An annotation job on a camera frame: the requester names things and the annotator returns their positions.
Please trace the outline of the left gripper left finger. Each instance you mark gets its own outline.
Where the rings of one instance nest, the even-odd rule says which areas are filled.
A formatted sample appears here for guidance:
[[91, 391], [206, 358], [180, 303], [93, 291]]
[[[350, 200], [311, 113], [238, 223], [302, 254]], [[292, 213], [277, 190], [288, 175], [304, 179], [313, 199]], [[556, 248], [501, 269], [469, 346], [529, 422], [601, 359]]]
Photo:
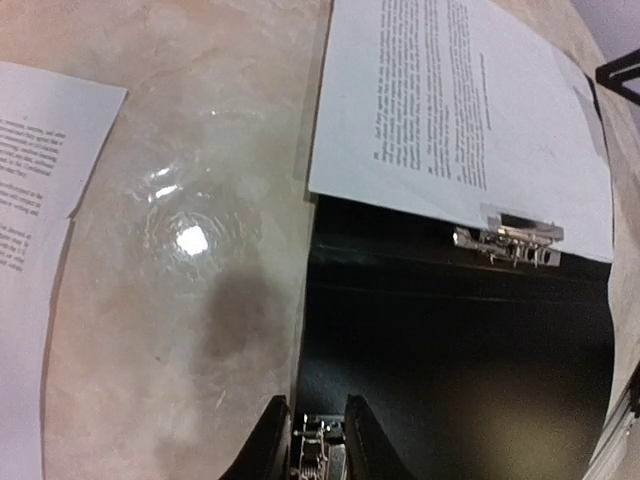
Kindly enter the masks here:
[[291, 415], [285, 395], [273, 396], [220, 480], [288, 478]]

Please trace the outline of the black file folder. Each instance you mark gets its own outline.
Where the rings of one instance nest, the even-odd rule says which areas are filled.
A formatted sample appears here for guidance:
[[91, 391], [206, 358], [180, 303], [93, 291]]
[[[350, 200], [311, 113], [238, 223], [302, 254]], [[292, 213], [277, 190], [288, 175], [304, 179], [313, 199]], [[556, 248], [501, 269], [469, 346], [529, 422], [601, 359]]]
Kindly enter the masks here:
[[579, 479], [615, 357], [607, 263], [491, 261], [453, 227], [322, 196], [295, 412], [364, 397], [420, 479]]

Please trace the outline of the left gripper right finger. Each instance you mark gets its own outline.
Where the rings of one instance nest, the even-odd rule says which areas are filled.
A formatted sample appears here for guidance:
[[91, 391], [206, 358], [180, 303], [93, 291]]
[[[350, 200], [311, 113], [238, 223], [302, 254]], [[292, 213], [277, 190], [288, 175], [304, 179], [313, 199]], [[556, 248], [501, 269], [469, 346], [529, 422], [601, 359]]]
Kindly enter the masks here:
[[413, 402], [369, 403], [360, 394], [350, 394], [344, 429], [349, 479], [435, 477], [433, 424]]

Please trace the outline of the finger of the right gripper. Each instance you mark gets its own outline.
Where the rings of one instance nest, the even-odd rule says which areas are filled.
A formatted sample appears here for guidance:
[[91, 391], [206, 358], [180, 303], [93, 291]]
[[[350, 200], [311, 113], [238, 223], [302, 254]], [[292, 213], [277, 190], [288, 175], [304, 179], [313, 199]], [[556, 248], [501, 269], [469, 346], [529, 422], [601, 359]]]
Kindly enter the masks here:
[[607, 62], [595, 70], [596, 82], [620, 95], [634, 105], [640, 104], [640, 95], [626, 83], [639, 79], [640, 49]]

